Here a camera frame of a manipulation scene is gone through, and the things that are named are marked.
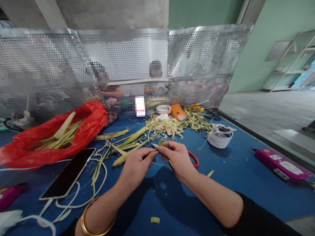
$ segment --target smartphone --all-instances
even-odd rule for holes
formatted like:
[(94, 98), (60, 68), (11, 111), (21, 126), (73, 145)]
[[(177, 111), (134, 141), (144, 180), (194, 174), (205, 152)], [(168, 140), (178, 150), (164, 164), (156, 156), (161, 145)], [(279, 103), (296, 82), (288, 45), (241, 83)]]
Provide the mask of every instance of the smartphone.
[(136, 117), (145, 117), (145, 98), (144, 96), (135, 96)]
[(39, 199), (67, 197), (86, 168), (94, 151), (95, 148), (86, 148), (76, 154)]

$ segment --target pink power bank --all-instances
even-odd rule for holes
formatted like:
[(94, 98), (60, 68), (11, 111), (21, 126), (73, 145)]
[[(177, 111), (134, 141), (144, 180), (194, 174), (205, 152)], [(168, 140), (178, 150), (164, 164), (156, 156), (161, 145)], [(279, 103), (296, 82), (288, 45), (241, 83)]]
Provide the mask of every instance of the pink power bank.
[(311, 177), (309, 173), (297, 167), (271, 149), (258, 150), (255, 153), (255, 157), (285, 181), (297, 182)]
[(5, 211), (23, 193), (25, 186), (26, 183), (22, 183), (0, 189), (0, 212)]

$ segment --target blue tabletop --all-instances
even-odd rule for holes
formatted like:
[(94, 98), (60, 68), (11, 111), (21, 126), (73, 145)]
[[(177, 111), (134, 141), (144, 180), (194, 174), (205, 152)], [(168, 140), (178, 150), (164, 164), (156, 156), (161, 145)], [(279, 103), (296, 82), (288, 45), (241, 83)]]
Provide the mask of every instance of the blue tabletop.
[[(124, 130), (133, 127), (134, 133), (143, 127), (143, 119), (136, 121), (134, 116), (121, 115), (117, 121), (110, 125), (103, 133)], [(215, 121), (237, 129), (234, 137), (225, 149), (217, 149), (210, 144), (200, 148), (204, 141), (204, 133), (196, 133), (185, 129), (184, 139), (177, 138), (178, 142), (186, 145), (187, 149), (199, 159), (200, 173), (208, 174), (214, 170), (212, 179), (220, 184), (245, 194), (256, 203), (266, 208), (282, 221), (290, 221), (315, 214), (315, 193), (305, 185), (286, 183), (278, 178), (271, 170), (254, 156), (252, 148), (269, 148), (264, 143), (255, 139), (248, 133), (239, 129), (225, 119)], [(10, 131), (0, 132), (0, 146), (12, 140), (15, 133)], [(93, 141), (89, 147), (101, 148), (104, 141)], [(112, 168), (116, 157), (106, 160), (108, 175), (100, 194), (105, 193), (116, 183), (123, 166)], [(163, 163), (161, 155), (157, 157), (158, 164)], [(0, 171), (0, 187), (8, 187), (27, 182), (29, 189), (24, 192), (8, 210), (21, 209), (23, 217), (38, 215), (46, 201), (39, 201), (39, 197), (65, 167), (66, 162), (45, 166), (32, 172)], [(91, 180), (91, 170), (97, 165), (91, 162), (79, 179), (81, 187)], [(104, 170), (96, 183), (99, 188), (104, 179)], [(93, 196), (91, 183), (79, 191), (72, 205), (80, 205)], [(67, 205), (72, 197), (60, 201)], [(63, 209), (57, 208), (55, 203), (46, 210), (43, 217), (53, 221)], [(55, 224), (57, 235), (70, 223), (82, 214), (84, 207), (73, 209), (70, 215)], [(160, 224), (151, 224), (151, 217), (159, 217)], [(109, 235), (224, 235), (219, 224), (208, 209), (198, 198), (173, 175), (169, 168), (151, 165), (146, 178), (131, 194), (117, 213), (116, 222)], [(29, 219), (9, 229), (6, 235), (51, 235), (49, 228), (41, 228), (36, 220)]]

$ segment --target gold bangle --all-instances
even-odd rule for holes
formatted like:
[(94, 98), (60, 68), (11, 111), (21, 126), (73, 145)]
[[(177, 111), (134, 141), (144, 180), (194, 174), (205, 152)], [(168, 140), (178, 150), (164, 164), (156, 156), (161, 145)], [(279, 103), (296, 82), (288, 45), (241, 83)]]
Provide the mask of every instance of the gold bangle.
[(95, 201), (96, 201), (97, 199), (99, 199), (99, 198), (100, 198), (100, 197), (97, 197), (97, 198), (94, 198), (92, 201), (90, 201), (90, 203), (86, 206), (86, 208), (85, 208), (85, 210), (84, 210), (84, 212), (83, 212), (83, 214), (82, 214), (81, 226), (82, 226), (82, 230), (83, 230), (84, 234), (87, 235), (87, 236), (104, 236), (105, 234), (107, 234), (107, 233), (111, 230), (111, 228), (113, 227), (113, 225), (114, 225), (114, 223), (115, 223), (115, 220), (116, 220), (116, 216), (115, 216), (114, 219), (113, 219), (113, 221), (112, 221), (112, 223), (111, 223), (111, 226), (110, 226), (109, 229), (108, 229), (105, 233), (103, 233), (103, 234), (91, 234), (91, 233), (86, 229), (86, 227), (85, 227), (85, 222), (84, 222), (86, 210), (89, 208), (89, 206), (90, 206), (93, 202), (95, 202)]

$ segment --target hand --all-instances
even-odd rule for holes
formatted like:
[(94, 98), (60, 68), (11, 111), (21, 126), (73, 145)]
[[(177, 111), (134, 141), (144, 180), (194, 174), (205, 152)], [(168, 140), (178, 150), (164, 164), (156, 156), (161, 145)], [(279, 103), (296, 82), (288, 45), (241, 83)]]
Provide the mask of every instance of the hand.
[(163, 146), (157, 147), (162, 153), (162, 160), (170, 159), (174, 167), (175, 174), (179, 181), (187, 185), (187, 178), (198, 173), (193, 166), (184, 144), (173, 141), (168, 142), (168, 148)]
[(133, 192), (144, 179), (151, 162), (155, 162), (157, 155), (158, 151), (147, 147), (131, 151), (127, 156), (117, 184), (123, 185)]

